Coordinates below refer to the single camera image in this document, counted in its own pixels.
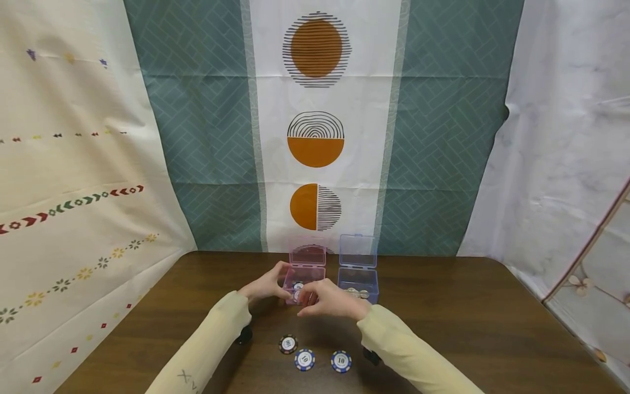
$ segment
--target circle design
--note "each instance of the circle design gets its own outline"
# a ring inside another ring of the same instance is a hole
[[[293,193],[290,211],[293,220],[303,228],[326,231],[341,218],[341,200],[329,188],[308,183]]]
[[[330,359],[330,365],[339,373],[346,373],[352,366],[352,357],[345,351],[336,351]]]
[[[278,345],[280,352],[284,354],[291,354],[297,350],[297,339],[291,334],[287,334],[280,339]]]
[[[303,165],[325,167],[343,150],[343,124],[328,112],[299,113],[289,124],[287,143],[293,157]]]
[[[285,33],[282,44],[287,71],[306,88],[333,86],[346,71],[351,53],[343,23],[320,11],[298,18]]]
[[[315,356],[309,349],[302,349],[295,355],[294,362],[300,371],[308,371],[315,365]]]

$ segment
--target wooden table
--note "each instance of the wooden table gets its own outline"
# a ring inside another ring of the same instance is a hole
[[[208,310],[283,255],[195,252],[181,258],[57,393],[144,393]],[[336,282],[331,257],[327,275]],[[498,262],[485,258],[381,257],[379,303],[490,393],[623,393],[578,341]],[[253,311],[253,339],[233,345],[204,393],[417,393],[362,356],[352,322],[298,318],[269,299]],[[286,333],[316,356],[298,371],[278,351]],[[333,351],[353,356],[346,374]]]

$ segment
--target curtain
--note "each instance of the curtain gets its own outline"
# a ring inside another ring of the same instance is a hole
[[[526,0],[460,255],[503,262],[630,390],[630,4]]]
[[[286,252],[291,234],[337,252],[362,233],[384,254],[457,253],[522,0],[125,5],[200,249]]]
[[[0,2],[0,392],[53,392],[195,249],[121,1]]]

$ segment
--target person's right hand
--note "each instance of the person's right hand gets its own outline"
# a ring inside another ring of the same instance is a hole
[[[300,292],[300,303],[305,307],[297,316],[332,315],[363,320],[372,304],[366,299],[355,298],[341,290],[330,279],[304,285]]]

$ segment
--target light yellow long-sleeve shirt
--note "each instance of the light yellow long-sleeve shirt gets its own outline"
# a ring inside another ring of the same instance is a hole
[[[203,392],[219,362],[250,321],[247,298],[236,291],[227,294],[162,368],[147,394]],[[373,305],[357,326],[363,335],[363,346],[376,352],[385,365],[424,394],[483,394],[382,306]]]

